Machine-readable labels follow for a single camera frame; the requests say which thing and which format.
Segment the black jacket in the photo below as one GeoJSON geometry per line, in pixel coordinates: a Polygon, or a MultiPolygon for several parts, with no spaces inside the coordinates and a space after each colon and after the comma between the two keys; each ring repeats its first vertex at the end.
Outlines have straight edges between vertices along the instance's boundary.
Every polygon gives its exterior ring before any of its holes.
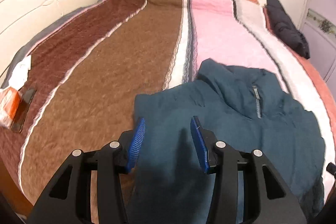
{"type": "Polygon", "coordinates": [[[276,36],[297,54],[310,58],[308,42],[304,35],[295,28],[279,0],[267,0],[267,12],[272,30],[276,36]]]}

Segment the striped blanket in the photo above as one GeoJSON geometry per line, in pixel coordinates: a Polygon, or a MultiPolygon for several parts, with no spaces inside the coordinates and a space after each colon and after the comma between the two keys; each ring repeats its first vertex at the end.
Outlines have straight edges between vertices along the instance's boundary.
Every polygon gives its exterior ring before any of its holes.
{"type": "MultiPolygon", "coordinates": [[[[21,134],[0,128],[0,156],[13,180],[34,204],[74,149],[100,149],[132,128],[135,95],[192,81],[207,58],[275,73],[314,112],[325,166],[335,162],[332,96],[266,23],[257,0],[103,0],[80,11],[26,53],[32,63],[22,92],[36,95],[21,134]]],[[[132,181],[122,177],[124,198],[132,181]]],[[[334,180],[324,171],[323,182],[326,200],[334,180]]],[[[94,220],[95,208],[92,191],[94,220]]]]}

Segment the jacket zipper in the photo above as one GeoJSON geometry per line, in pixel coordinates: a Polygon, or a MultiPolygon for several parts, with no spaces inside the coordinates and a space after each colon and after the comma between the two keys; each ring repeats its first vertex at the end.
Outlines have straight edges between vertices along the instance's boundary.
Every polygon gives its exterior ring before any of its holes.
{"type": "Polygon", "coordinates": [[[261,106],[260,106],[260,96],[258,93],[258,88],[257,86],[253,85],[253,92],[254,92],[254,97],[255,97],[255,105],[256,105],[256,110],[257,110],[257,116],[259,119],[261,119],[261,106]]]}

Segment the metal screw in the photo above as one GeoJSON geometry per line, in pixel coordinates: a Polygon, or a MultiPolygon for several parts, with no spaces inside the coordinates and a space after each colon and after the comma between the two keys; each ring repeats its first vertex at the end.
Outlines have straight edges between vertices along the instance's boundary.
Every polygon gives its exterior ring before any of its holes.
{"type": "Polygon", "coordinates": [[[253,151],[253,154],[255,154],[257,157],[261,157],[263,155],[263,152],[261,152],[259,149],[256,149],[253,151]]]}
{"type": "Polygon", "coordinates": [[[78,157],[81,153],[82,153],[82,151],[79,150],[79,149],[76,149],[76,150],[72,151],[72,155],[73,155],[74,157],[78,157]]]}
{"type": "Polygon", "coordinates": [[[226,143],[222,142],[222,141],[218,141],[216,142],[216,146],[219,148],[224,148],[226,146],[226,143]]]}
{"type": "Polygon", "coordinates": [[[119,143],[117,141],[111,142],[110,147],[111,148],[117,148],[117,147],[119,147],[119,143]]]}

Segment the white tissue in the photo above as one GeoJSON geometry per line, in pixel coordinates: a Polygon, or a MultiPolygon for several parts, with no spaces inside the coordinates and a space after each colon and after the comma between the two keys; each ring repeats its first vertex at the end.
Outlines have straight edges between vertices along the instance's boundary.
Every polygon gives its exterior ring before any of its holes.
{"type": "Polygon", "coordinates": [[[15,66],[12,72],[12,76],[8,81],[9,86],[11,86],[16,90],[19,90],[23,87],[25,82],[27,82],[28,71],[31,68],[31,63],[32,63],[32,56],[29,55],[15,66]]]}

